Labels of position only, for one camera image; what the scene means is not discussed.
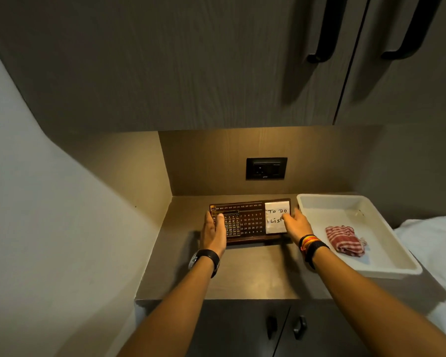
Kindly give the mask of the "black wall socket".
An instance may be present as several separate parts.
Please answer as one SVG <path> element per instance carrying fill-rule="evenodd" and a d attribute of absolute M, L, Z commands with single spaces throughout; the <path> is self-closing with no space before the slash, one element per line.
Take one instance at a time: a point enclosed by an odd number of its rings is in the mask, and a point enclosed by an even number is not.
<path fill-rule="evenodd" d="M 249 157 L 246 159 L 246 180 L 284 180 L 287 157 Z"/>

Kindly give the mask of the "black wristband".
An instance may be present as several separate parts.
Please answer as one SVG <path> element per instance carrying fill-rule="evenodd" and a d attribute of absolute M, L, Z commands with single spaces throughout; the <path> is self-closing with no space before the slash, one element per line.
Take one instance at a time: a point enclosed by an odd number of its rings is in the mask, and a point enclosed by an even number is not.
<path fill-rule="evenodd" d="M 321 240 L 315 239 L 312 241 L 309 241 L 303 245 L 301 248 L 301 251 L 304 254 L 304 261 L 313 269 L 315 270 L 315 265 L 313 263 L 313 257 L 315 255 L 315 252 L 320 248 L 327 248 L 330 250 L 330 248 Z"/>

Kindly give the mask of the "wide grey upper cabinet door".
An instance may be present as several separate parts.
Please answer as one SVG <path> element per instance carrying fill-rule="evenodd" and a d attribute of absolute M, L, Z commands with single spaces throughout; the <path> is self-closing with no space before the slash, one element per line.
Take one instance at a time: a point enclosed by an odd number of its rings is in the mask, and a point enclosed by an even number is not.
<path fill-rule="evenodd" d="M 47 134 L 331 125 L 368 0 L 0 0 L 0 59 Z"/>

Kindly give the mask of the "person's left hand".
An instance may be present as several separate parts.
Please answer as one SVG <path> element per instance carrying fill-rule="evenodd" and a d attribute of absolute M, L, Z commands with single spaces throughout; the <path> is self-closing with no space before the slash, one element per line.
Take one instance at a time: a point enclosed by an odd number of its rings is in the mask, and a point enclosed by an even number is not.
<path fill-rule="evenodd" d="M 216 234 L 215 227 L 216 217 L 214 220 L 211 213 L 207 211 L 201 231 L 199 249 L 210 249 L 217 253 L 221 259 L 226 250 L 227 238 L 226 235 Z"/>

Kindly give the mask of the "black wristwatch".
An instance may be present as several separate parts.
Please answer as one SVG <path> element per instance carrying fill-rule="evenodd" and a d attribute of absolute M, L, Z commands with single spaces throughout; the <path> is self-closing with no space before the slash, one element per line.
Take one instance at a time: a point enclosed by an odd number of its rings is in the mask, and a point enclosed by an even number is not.
<path fill-rule="evenodd" d="M 220 257 L 217 255 L 217 253 L 215 253 L 214 251 L 212 251 L 210 249 L 198 250 L 191 257 L 189 265 L 188 265 L 188 270 L 191 270 L 194 267 L 194 265 L 196 264 L 196 262 L 202 257 L 209 258 L 212 261 L 214 268 L 213 268 L 213 273 L 211 275 L 211 278 L 213 278 L 216 275 L 216 273 L 220 267 Z"/>

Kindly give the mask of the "white bed sheet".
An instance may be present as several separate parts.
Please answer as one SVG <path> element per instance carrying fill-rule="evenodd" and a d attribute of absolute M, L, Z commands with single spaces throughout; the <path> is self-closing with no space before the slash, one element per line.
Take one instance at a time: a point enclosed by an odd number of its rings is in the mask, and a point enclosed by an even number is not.
<path fill-rule="evenodd" d="M 446 216 L 409 219 L 394 233 L 446 290 Z M 446 334 L 446 301 L 440 302 L 428 319 Z"/>

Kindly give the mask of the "white plastic tray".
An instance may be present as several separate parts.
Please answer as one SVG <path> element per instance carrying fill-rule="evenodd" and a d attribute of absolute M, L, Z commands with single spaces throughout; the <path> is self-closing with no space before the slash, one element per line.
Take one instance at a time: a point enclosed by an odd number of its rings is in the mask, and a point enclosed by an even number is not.
<path fill-rule="evenodd" d="M 422 266 L 403 246 L 393 229 L 366 197 L 357 195 L 298 194 L 301 212 L 315 235 L 335 255 L 365 277 L 403 279 L 418 276 Z M 362 257 L 336 252 L 326 234 L 327 227 L 348 226 L 367 242 Z"/>

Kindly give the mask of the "narrow grey upper cabinet door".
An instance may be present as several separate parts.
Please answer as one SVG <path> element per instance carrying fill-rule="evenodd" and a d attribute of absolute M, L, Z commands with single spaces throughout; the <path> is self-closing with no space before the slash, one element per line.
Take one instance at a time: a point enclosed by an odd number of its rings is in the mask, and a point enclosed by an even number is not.
<path fill-rule="evenodd" d="M 368 0 L 334 125 L 446 124 L 446 0 L 420 49 L 397 50 L 419 0 Z"/>

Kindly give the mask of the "person's left forearm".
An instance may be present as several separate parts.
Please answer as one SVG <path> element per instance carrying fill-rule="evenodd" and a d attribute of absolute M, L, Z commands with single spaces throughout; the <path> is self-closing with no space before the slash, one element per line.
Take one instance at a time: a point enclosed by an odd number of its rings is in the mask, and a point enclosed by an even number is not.
<path fill-rule="evenodd" d="M 117 357 L 184 357 L 214 271 L 200 257 L 184 279 L 143 319 Z"/>

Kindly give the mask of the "grey lower cabinet door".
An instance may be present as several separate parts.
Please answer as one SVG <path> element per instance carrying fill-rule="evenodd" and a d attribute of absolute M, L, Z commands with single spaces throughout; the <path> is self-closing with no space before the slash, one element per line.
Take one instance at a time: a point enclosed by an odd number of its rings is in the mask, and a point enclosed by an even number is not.
<path fill-rule="evenodd" d="M 298 315 L 307 319 L 301 340 L 293 335 Z M 274 357 L 372 357 L 333 300 L 294 302 L 279 337 Z"/>
<path fill-rule="evenodd" d="M 273 357 L 290 304 L 206 299 L 185 357 Z"/>

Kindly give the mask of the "person's right hand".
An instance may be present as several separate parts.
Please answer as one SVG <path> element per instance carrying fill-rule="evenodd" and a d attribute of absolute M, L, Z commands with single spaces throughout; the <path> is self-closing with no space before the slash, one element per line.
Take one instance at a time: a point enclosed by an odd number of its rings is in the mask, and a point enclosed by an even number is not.
<path fill-rule="evenodd" d="M 294 223 L 284 223 L 287 234 L 290 236 L 293 243 L 297 246 L 300 246 L 301 240 L 314 236 L 313 229 L 305 215 L 299 210 L 294 209 L 293 215 L 291 215 L 296 219 Z"/>

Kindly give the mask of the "brown wooden calendar board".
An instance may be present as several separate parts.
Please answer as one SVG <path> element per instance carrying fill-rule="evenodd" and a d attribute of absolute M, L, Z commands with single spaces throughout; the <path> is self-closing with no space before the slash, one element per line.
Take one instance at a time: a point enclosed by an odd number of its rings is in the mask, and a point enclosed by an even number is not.
<path fill-rule="evenodd" d="M 287 233 L 266 234 L 265 203 L 290 200 L 279 198 L 271 200 L 257 200 L 249 202 L 211 204 L 210 213 L 215 217 L 222 213 L 225 216 L 227 246 L 263 244 L 273 245 L 290 243 Z"/>

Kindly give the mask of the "white handwritten note paper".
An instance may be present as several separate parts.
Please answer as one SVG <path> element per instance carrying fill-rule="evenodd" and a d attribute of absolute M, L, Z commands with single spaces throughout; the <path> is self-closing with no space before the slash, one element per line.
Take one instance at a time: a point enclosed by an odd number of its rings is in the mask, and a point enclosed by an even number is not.
<path fill-rule="evenodd" d="M 283 215 L 291 213 L 290 200 L 266 202 L 265 206 L 266 234 L 284 234 L 287 232 Z"/>

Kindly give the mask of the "red checked cloth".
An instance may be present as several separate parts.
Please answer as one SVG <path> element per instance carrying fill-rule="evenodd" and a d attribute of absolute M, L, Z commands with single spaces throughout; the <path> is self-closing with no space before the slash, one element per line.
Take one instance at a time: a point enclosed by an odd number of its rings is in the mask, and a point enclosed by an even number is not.
<path fill-rule="evenodd" d="M 361 258 L 365 255 L 367 242 L 357 237 L 350 226 L 329 226 L 325 228 L 328 241 L 336 252 L 351 257 Z"/>

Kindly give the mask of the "person's right forearm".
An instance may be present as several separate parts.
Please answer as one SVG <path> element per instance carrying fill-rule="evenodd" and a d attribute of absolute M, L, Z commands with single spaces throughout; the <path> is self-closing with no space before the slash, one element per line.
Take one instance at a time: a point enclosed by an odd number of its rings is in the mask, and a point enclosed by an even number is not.
<path fill-rule="evenodd" d="M 446 357 L 446 335 L 426 317 L 345 264 L 326 247 L 315 270 L 353 329 L 378 357 Z"/>

